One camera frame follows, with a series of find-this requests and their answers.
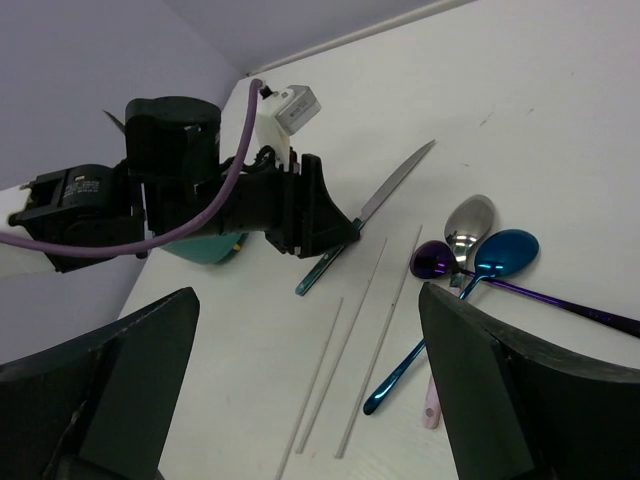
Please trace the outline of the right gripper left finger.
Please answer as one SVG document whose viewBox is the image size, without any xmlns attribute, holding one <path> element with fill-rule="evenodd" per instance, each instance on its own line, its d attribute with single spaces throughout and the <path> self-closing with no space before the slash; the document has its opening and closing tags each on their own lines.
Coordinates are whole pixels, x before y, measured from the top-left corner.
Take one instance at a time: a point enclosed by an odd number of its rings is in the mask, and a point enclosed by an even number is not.
<svg viewBox="0 0 640 480">
<path fill-rule="evenodd" d="M 158 479 L 200 312 L 181 288 L 1 367 L 4 479 Z"/>
</svg>

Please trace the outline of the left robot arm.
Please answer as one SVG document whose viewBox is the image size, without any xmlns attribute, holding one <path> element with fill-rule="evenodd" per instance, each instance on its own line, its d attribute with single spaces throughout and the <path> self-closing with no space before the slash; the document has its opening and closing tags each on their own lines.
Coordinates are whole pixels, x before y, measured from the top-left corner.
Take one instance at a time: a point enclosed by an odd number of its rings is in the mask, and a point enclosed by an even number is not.
<svg viewBox="0 0 640 480">
<path fill-rule="evenodd" d="M 261 140 L 230 191 L 220 156 L 220 109 L 168 96 L 132 100 L 125 110 L 125 158 L 113 167 L 84 164 L 39 175 L 1 194 L 1 231 L 49 243 L 50 253 L 1 248 L 5 276 L 67 273 L 102 261 L 144 257 L 152 241 L 261 232 L 283 254 L 315 257 L 360 237 L 331 199 L 321 160 L 287 141 Z"/>
</svg>

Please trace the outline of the teal handled knife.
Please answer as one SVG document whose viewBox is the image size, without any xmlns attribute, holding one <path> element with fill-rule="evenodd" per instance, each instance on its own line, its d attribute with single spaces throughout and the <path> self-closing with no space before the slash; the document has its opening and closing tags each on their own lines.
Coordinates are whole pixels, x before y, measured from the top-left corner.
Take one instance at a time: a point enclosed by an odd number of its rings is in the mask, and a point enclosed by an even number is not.
<svg viewBox="0 0 640 480">
<path fill-rule="evenodd" d="M 432 150 L 435 144 L 436 140 L 433 139 L 417 149 L 410 157 L 399 165 L 376 190 L 373 196 L 362 207 L 359 216 L 352 221 L 352 225 L 356 228 L 358 233 L 361 232 L 364 225 L 401 185 L 419 162 Z M 295 294 L 298 296 L 305 296 L 345 249 L 346 246 L 340 246 L 323 254 L 320 260 L 296 286 Z"/>
</svg>

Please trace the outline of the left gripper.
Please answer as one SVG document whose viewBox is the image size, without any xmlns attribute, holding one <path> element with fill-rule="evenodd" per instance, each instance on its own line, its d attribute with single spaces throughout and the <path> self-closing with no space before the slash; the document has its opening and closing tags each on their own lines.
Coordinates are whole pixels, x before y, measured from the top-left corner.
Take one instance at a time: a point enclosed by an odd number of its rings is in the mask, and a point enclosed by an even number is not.
<svg viewBox="0 0 640 480">
<path fill-rule="evenodd" d="M 219 233 L 262 232 L 276 249 L 300 259 L 360 240 L 360 231 L 332 200 L 321 159 L 303 154 L 286 172 L 274 152 L 244 165 L 219 210 Z"/>
</svg>

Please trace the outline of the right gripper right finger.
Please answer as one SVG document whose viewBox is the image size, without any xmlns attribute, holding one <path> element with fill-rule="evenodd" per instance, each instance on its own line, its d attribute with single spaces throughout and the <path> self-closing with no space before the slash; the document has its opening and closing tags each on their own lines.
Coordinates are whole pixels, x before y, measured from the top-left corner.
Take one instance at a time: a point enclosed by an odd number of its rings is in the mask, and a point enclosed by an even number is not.
<svg viewBox="0 0 640 480">
<path fill-rule="evenodd" d="M 637 369 L 550 343 L 432 283 L 418 308 L 459 478 L 638 478 Z"/>
</svg>

